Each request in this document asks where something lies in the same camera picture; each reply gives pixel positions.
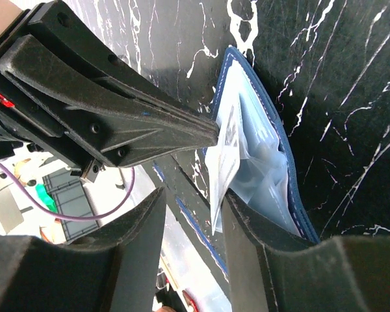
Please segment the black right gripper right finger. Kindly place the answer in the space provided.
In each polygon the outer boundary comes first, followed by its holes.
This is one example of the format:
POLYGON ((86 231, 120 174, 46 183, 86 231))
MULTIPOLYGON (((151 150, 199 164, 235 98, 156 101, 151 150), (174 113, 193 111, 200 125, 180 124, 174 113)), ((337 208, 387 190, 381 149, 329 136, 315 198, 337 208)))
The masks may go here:
POLYGON ((234 311, 390 311, 390 236, 302 239, 233 191, 222 223, 234 311))

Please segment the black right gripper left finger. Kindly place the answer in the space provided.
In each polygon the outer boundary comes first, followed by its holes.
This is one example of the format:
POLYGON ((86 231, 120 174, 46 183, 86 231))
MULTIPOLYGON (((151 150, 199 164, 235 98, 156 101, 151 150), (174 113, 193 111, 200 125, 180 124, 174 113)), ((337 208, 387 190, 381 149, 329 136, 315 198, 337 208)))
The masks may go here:
POLYGON ((156 188, 70 244, 0 236, 0 311, 151 311, 165 213, 156 188))

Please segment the navy blue card holder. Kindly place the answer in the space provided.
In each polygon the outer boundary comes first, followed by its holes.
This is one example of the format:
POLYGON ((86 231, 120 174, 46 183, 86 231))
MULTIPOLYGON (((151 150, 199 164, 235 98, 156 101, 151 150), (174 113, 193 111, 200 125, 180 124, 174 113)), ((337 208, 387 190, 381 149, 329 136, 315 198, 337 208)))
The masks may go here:
POLYGON ((243 54, 228 47, 211 108, 218 126, 221 98, 232 94, 240 95, 240 166, 228 190, 282 229, 318 243, 299 195, 294 157, 279 114, 243 54))

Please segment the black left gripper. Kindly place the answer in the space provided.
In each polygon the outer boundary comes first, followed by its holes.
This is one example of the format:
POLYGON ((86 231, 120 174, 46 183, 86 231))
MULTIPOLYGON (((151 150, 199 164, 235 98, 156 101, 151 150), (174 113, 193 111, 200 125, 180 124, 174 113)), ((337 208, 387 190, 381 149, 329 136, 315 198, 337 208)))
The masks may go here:
POLYGON ((217 144, 214 121, 175 101, 123 91, 110 75, 132 77, 133 69, 70 5, 23 11, 0 1, 0 160, 11 142, 32 142, 94 176, 102 166, 217 144))

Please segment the white VIP credit card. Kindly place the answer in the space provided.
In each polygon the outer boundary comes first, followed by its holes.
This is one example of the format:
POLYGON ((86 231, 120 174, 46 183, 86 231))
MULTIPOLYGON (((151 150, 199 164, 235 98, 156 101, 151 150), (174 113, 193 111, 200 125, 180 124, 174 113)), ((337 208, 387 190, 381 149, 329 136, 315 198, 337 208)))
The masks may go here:
POLYGON ((207 149, 212 233, 222 231, 221 205, 241 161, 241 101, 239 94, 222 96, 217 121, 220 130, 216 146, 207 149))

